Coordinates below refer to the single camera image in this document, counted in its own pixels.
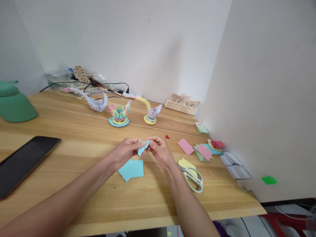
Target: phone screen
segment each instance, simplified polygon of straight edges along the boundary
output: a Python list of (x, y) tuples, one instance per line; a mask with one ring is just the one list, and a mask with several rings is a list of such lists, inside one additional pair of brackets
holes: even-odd
[(33, 137), (3, 160), (0, 163), (0, 199), (9, 195), (60, 141), (60, 138)]

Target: white paper stack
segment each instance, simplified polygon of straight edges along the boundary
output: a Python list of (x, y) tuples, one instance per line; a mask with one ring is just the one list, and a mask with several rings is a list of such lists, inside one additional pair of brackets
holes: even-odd
[(243, 164), (229, 152), (224, 152), (221, 159), (234, 179), (251, 179), (252, 177), (245, 170)]

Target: white wall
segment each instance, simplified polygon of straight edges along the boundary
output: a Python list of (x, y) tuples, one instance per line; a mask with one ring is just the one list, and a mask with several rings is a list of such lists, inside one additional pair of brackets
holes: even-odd
[(18, 80), (27, 95), (43, 88), (43, 67), (14, 3), (0, 1), (0, 80)]
[(231, 0), (14, 3), (45, 71), (82, 65), (164, 102), (204, 101)]
[(314, 0), (232, 2), (199, 121), (245, 164), (261, 202), (316, 197), (315, 63)]

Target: yellow origami base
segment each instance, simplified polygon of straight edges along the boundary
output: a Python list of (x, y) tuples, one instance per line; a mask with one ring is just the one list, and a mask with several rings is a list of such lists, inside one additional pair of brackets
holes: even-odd
[(113, 121), (113, 123), (115, 123), (115, 124), (123, 124), (123, 123), (126, 123), (126, 118), (125, 118), (122, 122), (116, 122), (116, 121), (114, 120), (114, 118), (112, 119), (112, 121)]
[(151, 121), (149, 121), (149, 120), (146, 118), (146, 116), (147, 116), (147, 115), (144, 116), (144, 121), (145, 121), (145, 123), (150, 124), (150, 125), (156, 124), (157, 120), (154, 121), (154, 122), (151, 122)]

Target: wooden tabletop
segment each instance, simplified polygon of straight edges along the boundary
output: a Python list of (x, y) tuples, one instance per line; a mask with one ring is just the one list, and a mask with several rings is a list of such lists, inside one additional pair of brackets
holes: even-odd
[[(62, 139), (27, 179), (7, 199), (0, 201), (0, 227), (63, 188), (124, 138), (145, 139), (152, 135), (164, 137), (166, 134), (170, 137), (167, 142), (174, 158), (187, 159), (202, 174), (203, 192), (195, 195), (213, 220), (266, 213), (254, 196), (237, 186), (218, 156), (214, 156), (211, 162), (200, 162), (195, 153), (187, 156), (177, 145), (182, 138), (191, 145), (206, 143), (205, 137), (144, 124), (130, 123), (125, 127), (114, 128), (107, 118), (85, 115), (89, 109), (79, 114), (79, 106), (76, 112), (52, 108), (52, 104), (49, 107), (36, 105), (39, 117), (28, 122), (8, 123), (0, 120), (0, 161), (33, 136)], [(144, 160), (144, 177), (132, 178), (125, 183), (116, 172), (68, 227), (66, 236), (178, 224), (167, 180), (153, 156), (146, 153), (133, 159)]]
[[(98, 113), (90, 109), (85, 99), (79, 99), (78, 97), (69, 93), (47, 91), (31, 96), (29, 97), (29, 99), (34, 105), (40, 105), (65, 111), (72, 111), (79, 114), (91, 115), (107, 119), (112, 117), (108, 108), (103, 113)], [(130, 98), (124, 97), (109, 98), (109, 105), (114, 104), (124, 106), (129, 100)], [(150, 105), (152, 107), (156, 107), (159, 104), (150, 102)], [(146, 105), (143, 102), (132, 99), (131, 110), (128, 114), (130, 123), (152, 127), (152, 125), (149, 125), (144, 121), (144, 116), (146, 114), (148, 114)], [(193, 115), (180, 113), (172, 109), (167, 109), (163, 105), (161, 108), (161, 112), (157, 117), (157, 123), (154, 125), (154, 127), (209, 138), (209, 135), (199, 133), (198, 129), (196, 128), (195, 122), (196, 119)]]

